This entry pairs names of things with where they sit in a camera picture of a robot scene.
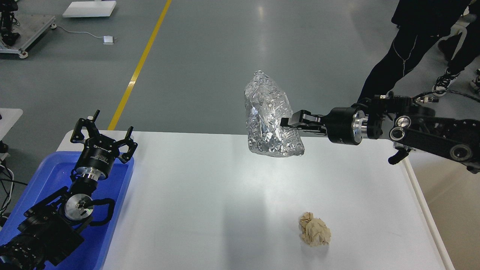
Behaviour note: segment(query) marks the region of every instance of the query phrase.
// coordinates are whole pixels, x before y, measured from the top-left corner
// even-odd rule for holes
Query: person
[[[358,100],[393,89],[441,37],[450,34],[469,4],[470,0],[400,0],[392,17],[398,33],[367,77]]]
[[[446,92],[442,90],[447,90],[458,78],[460,73],[480,55],[480,19],[478,19],[477,16],[477,14],[480,14],[480,1],[471,4],[468,9],[470,11],[469,14],[471,17],[475,18],[475,21],[467,26],[467,36],[455,57],[452,59],[462,34],[452,36],[447,40],[441,40],[438,43],[438,48],[444,54],[445,59],[449,62],[445,73],[437,78],[437,81],[432,88],[433,91],[438,91],[435,93],[436,96],[441,97],[445,95]],[[470,86],[472,86],[472,91],[474,93],[479,93],[480,75],[470,82]]]

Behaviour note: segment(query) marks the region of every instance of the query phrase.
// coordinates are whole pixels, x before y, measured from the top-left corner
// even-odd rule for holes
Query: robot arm
[[[14,0],[0,0],[0,36],[7,46],[13,46],[20,37],[20,34],[12,32],[16,20],[13,12],[17,10],[18,5]]]
[[[137,143],[130,137],[133,127],[120,141],[101,134],[95,126],[99,113],[97,110],[92,120],[80,118],[73,131],[71,142],[82,143],[84,149],[72,170],[72,185],[57,190],[24,213],[26,219],[18,226],[20,234],[0,246],[0,269],[42,270],[46,261],[56,266],[84,241],[80,233],[88,225],[101,226],[111,220],[115,201],[92,199],[92,193],[99,181],[108,178],[116,158],[123,163],[131,159]],[[83,127],[88,131],[87,139]],[[123,145],[129,149],[120,154]],[[107,216],[93,221],[94,206],[100,205],[108,205]]]
[[[327,115],[300,110],[282,118],[281,126],[327,136],[333,143],[358,145],[363,138],[382,137],[395,142],[397,154],[389,159],[396,164],[412,148],[460,162],[472,173],[480,171],[480,122],[435,117],[433,109],[416,102],[438,102],[425,98],[376,96],[347,108],[333,108]],[[392,127],[383,134],[390,118]]]

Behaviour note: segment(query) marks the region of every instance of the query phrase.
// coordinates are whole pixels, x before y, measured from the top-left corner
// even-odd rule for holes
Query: sneaker
[[[445,71],[445,74],[437,78],[437,83],[433,86],[432,91],[436,91],[434,95],[437,97],[443,97],[450,85],[456,80],[456,78],[460,75],[460,73],[457,74],[452,74],[450,71],[447,69]]]
[[[480,76],[470,81],[470,86],[472,87],[472,92],[478,94],[480,92]]]

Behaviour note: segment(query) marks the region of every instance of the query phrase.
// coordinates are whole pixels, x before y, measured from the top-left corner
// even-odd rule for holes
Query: caster wheel
[[[28,57],[28,52],[24,51],[22,53],[19,53],[18,57],[20,57],[21,59],[25,59]]]

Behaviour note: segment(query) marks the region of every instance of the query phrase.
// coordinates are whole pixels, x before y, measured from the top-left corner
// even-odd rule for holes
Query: yellow floor line
[[[144,66],[145,60],[147,59],[148,53],[150,52],[150,49],[152,48],[153,42],[155,41],[155,37],[158,33],[158,30],[160,29],[160,26],[162,25],[163,19],[165,18],[165,14],[167,14],[168,7],[170,6],[170,3],[172,0],[167,0],[167,3],[165,4],[165,7],[162,10],[162,13],[160,14],[160,18],[158,19],[155,28],[153,29],[153,32],[150,36],[150,39],[148,40],[147,46],[145,46],[144,52],[142,56],[140,57],[140,61],[138,61],[137,67],[135,68],[135,71],[133,72],[132,78],[130,79],[130,82],[128,83],[127,89],[125,90],[125,93],[123,93],[123,97],[120,100],[120,103],[117,107],[117,110],[115,111],[115,114],[112,117],[112,121],[110,121],[110,124],[108,125],[108,130],[114,130],[115,127],[117,126],[117,123],[120,119],[120,116],[123,112],[123,109],[125,108],[125,105],[127,104],[128,98],[130,97],[130,94],[132,93],[133,87],[135,86],[135,83],[137,82],[138,75],[140,74],[140,71],[142,71],[142,68]]]

